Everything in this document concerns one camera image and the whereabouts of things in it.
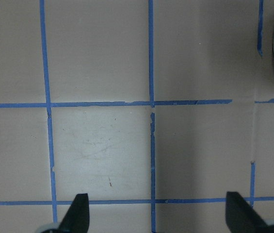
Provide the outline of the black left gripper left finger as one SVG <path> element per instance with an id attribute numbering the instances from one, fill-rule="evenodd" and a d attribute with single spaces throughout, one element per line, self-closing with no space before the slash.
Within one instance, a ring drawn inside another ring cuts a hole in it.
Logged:
<path id="1" fill-rule="evenodd" d="M 88 230 L 88 194 L 77 194 L 56 231 L 58 233 L 86 233 Z"/>

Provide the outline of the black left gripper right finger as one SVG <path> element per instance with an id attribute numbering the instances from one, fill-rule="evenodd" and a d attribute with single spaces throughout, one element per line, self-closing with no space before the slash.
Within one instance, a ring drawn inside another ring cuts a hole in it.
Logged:
<path id="1" fill-rule="evenodd" d="M 226 193 L 226 225 L 231 233 L 274 233 L 238 192 Z"/>

